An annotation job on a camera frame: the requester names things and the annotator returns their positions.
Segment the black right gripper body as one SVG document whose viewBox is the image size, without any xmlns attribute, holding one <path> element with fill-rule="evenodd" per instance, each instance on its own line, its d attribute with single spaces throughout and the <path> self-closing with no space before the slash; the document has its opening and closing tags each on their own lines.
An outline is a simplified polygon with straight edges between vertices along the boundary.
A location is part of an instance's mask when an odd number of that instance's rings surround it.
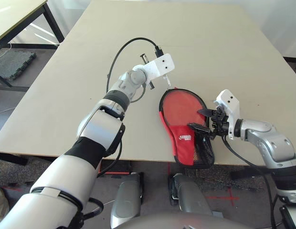
<svg viewBox="0 0 296 229">
<path fill-rule="evenodd" d="M 214 140 L 216 136 L 224 137 L 228 135 L 228 115 L 221 108 L 210 110 L 210 119 L 213 127 L 210 139 Z"/>
</svg>

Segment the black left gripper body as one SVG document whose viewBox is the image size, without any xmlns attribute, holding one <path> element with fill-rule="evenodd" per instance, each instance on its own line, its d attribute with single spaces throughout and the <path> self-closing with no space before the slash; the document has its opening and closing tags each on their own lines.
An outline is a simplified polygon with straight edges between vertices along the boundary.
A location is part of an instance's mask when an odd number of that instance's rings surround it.
<svg viewBox="0 0 296 229">
<path fill-rule="evenodd" d="M 140 57 L 143 60 L 144 64 L 149 63 L 149 60 L 148 60 L 148 58 L 147 58 L 147 56 L 146 56 L 145 53 L 141 54 Z M 153 84 L 152 81 L 149 82 L 149 87 L 150 87 L 150 90 L 153 90 L 155 88 L 155 86 L 154 86 L 154 84 Z"/>
</svg>

